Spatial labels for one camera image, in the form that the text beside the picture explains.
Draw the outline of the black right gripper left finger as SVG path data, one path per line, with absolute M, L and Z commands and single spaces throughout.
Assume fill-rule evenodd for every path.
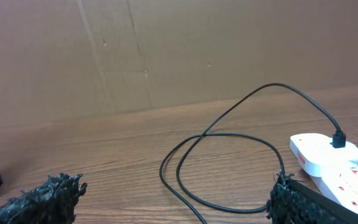
M 48 176 L 38 187 L 10 198 L 0 207 L 0 224 L 72 224 L 75 207 L 86 193 L 87 183 L 82 175 L 65 173 Z

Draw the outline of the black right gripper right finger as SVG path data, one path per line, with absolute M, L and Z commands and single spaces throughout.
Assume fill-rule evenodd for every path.
M 266 203 L 273 224 L 358 224 L 358 214 L 304 186 L 291 175 L 278 174 Z

